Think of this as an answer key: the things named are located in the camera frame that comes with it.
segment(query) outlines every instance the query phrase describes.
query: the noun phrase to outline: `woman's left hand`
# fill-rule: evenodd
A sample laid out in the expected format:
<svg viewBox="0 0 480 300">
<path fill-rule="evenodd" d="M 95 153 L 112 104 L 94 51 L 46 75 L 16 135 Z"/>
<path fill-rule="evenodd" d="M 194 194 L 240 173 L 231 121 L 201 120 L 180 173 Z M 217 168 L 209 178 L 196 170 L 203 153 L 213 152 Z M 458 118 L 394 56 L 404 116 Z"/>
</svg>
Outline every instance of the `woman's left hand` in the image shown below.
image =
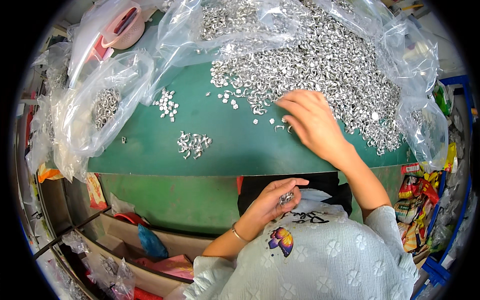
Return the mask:
<svg viewBox="0 0 480 300">
<path fill-rule="evenodd" d="M 287 178 L 268 184 L 238 220 L 235 225 L 237 233 L 246 240 L 253 240 L 268 222 L 291 211 L 300 202 L 301 194 L 297 185 L 307 184 L 308 180 L 302 178 Z M 279 205 L 280 196 L 289 191 L 293 192 L 293 199 L 285 205 Z"/>
</svg>

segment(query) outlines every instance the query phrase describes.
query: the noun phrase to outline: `blue metal shelf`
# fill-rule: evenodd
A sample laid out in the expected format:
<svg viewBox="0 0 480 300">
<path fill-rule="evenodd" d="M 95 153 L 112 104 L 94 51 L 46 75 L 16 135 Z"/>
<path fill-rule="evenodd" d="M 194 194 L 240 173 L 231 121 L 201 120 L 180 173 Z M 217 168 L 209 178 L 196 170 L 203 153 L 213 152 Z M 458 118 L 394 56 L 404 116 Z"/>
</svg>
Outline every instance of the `blue metal shelf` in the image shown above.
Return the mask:
<svg viewBox="0 0 480 300">
<path fill-rule="evenodd" d="M 472 112 L 471 108 L 473 106 L 472 102 L 472 93 L 470 89 L 470 84 L 469 84 L 469 79 L 467 75 L 462 75 L 462 76 L 455 76 L 455 77 L 449 77 L 449 78 L 444 78 L 441 79 L 440 82 L 442 82 L 445 85 L 451 85 L 451 84 L 461 84 L 463 86 L 464 90 L 464 95 L 465 95 L 465 100 L 467 102 L 467 107 L 468 107 L 468 123 L 470 125 L 470 135 L 472 133 L 472 124 L 473 124 L 473 117 L 472 117 Z M 446 172 L 442 173 L 442 179 L 440 181 L 440 187 L 439 187 L 439 193 L 438 196 L 442 197 L 443 191 L 445 188 L 445 178 L 446 178 Z M 470 188 L 472 185 L 471 177 L 470 175 L 468 176 L 468 183 L 467 183 L 467 190 L 465 193 L 465 197 L 462 203 L 462 210 L 460 211 L 460 215 L 458 216 L 458 221 L 456 223 L 454 232 L 452 234 L 452 237 L 450 238 L 450 241 L 448 243 L 447 248 L 445 249 L 445 252 L 440 259 L 439 262 L 436 262 L 434 259 L 432 259 L 430 256 L 427 257 L 427 260 L 422 266 L 422 269 L 425 270 L 429 274 L 428 280 L 425 282 L 425 284 L 417 291 L 415 295 L 411 298 L 412 300 L 415 300 L 420 293 L 426 288 L 428 282 L 430 282 L 432 285 L 436 286 L 437 284 L 440 284 L 444 286 L 447 281 L 450 279 L 450 272 L 446 270 L 443 266 L 442 263 L 445 259 L 445 257 L 448 255 L 448 251 L 452 248 L 453 242 L 455 240 L 455 237 L 458 233 L 458 229 L 460 228 L 460 225 L 462 224 L 463 217 L 465 215 L 465 211 L 467 209 L 467 203 L 468 203 L 468 195 L 470 192 Z M 427 236 L 430 235 L 430 232 L 433 228 L 433 224 L 435 223 L 435 219 L 437 218 L 438 211 L 440 209 L 440 206 L 437 204 L 435 206 L 435 210 L 433 211 L 432 219 L 430 221 L 430 224 L 427 227 Z"/>
</svg>

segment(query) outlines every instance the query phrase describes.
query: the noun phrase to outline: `metal bangle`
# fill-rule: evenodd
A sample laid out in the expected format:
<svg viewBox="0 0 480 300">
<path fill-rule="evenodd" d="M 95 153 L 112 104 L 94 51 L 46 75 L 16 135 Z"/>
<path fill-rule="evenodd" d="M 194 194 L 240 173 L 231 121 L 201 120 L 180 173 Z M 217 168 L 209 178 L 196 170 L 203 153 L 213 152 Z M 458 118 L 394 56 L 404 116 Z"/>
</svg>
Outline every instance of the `metal bangle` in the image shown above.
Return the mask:
<svg viewBox="0 0 480 300">
<path fill-rule="evenodd" d="M 242 238 L 239 236 L 239 234 L 237 233 L 237 230 L 235 229 L 235 224 L 236 224 L 236 223 L 237 223 L 237 222 L 235 222 L 235 223 L 232 224 L 232 232 L 233 232 L 233 234 L 234 234 L 237 238 L 239 238 L 241 241 L 243 241 L 243 242 L 245 242 L 245 243 L 249 243 L 249 242 L 250 242 L 249 240 L 244 240 L 244 239 L 242 239 Z"/>
</svg>

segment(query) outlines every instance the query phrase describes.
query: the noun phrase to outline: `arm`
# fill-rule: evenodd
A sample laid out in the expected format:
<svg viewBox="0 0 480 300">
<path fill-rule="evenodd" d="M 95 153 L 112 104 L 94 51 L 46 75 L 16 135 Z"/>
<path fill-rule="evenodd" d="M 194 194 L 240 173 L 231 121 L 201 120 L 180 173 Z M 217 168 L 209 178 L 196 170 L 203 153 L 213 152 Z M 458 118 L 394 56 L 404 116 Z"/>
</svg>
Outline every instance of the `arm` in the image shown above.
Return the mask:
<svg viewBox="0 0 480 300">
<path fill-rule="evenodd" d="M 292 116 L 284 116 L 301 142 L 320 158 L 342 171 L 363 215 L 363 220 L 377 207 L 389 205 L 388 195 L 368 166 L 347 142 L 322 93 L 295 90 L 277 101 Z"/>
<path fill-rule="evenodd" d="M 246 241 L 256 238 L 268 222 L 284 212 L 289 212 L 300 202 L 301 194 L 296 185 L 307 184 L 308 180 L 301 178 L 271 182 L 235 224 L 237 234 Z M 285 205 L 278 205 L 279 197 L 292 190 L 293 199 Z M 218 256 L 232 261 L 247 243 L 229 230 L 208 245 L 202 256 Z"/>
</svg>

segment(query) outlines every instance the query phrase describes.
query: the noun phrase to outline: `green workbench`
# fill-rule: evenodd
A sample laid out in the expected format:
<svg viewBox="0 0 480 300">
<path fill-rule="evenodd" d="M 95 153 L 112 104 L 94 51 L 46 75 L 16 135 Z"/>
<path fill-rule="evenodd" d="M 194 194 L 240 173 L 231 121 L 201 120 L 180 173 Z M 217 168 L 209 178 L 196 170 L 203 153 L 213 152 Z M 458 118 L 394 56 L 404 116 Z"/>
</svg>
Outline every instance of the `green workbench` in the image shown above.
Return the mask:
<svg viewBox="0 0 480 300">
<path fill-rule="evenodd" d="M 163 16 L 156 12 L 147 28 L 158 24 Z M 139 104 L 125 126 L 99 157 L 89 160 L 88 171 L 98 173 L 167 175 L 167 176 L 240 176 L 299 174 L 336 170 L 303 146 L 298 136 L 279 128 L 287 112 L 272 104 L 262 116 L 253 115 L 245 98 L 234 98 L 237 110 L 228 102 L 222 103 L 217 94 L 234 91 L 231 85 L 216 88 L 210 83 L 210 63 L 188 66 L 167 86 L 174 90 L 172 101 L 179 104 L 175 122 L 160 118 L 158 106 Z M 206 134 L 213 142 L 204 147 L 202 156 L 193 159 L 193 153 L 184 159 L 178 152 L 180 131 Z M 394 152 L 377 156 L 376 149 L 368 147 L 359 135 L 344 133 L 365 163 L 384 167 L 414 162 L 407 144 Z M 121 143 L 121 137 L 127 143 Z"/>
</svg>

